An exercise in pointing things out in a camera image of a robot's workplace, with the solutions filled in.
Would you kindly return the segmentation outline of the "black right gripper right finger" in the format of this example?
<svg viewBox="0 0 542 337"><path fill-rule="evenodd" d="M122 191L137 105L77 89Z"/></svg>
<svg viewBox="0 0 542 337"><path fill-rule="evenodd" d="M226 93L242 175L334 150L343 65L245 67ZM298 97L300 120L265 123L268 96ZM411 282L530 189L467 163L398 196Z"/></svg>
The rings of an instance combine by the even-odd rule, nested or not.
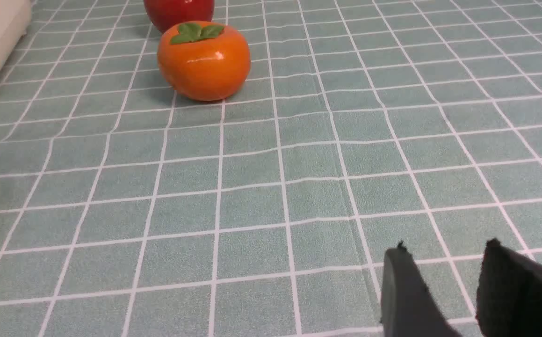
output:
<svg viewBox="0 0 542 337"><path fill-rule="evenodd" d="M542 337L542 264L488 240L476 319L485 337Z"/></svg>

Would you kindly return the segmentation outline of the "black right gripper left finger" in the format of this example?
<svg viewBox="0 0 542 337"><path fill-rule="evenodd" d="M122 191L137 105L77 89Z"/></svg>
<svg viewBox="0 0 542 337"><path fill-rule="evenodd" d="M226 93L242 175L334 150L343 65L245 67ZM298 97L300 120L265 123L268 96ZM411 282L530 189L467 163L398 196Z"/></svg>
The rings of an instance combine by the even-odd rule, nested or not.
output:
<svg viewBox="0 0 542 337"><path fill-rule="evenodd" d="M435 303L403 242L386 250L381 288L385 337L458 337Z"/></svg>

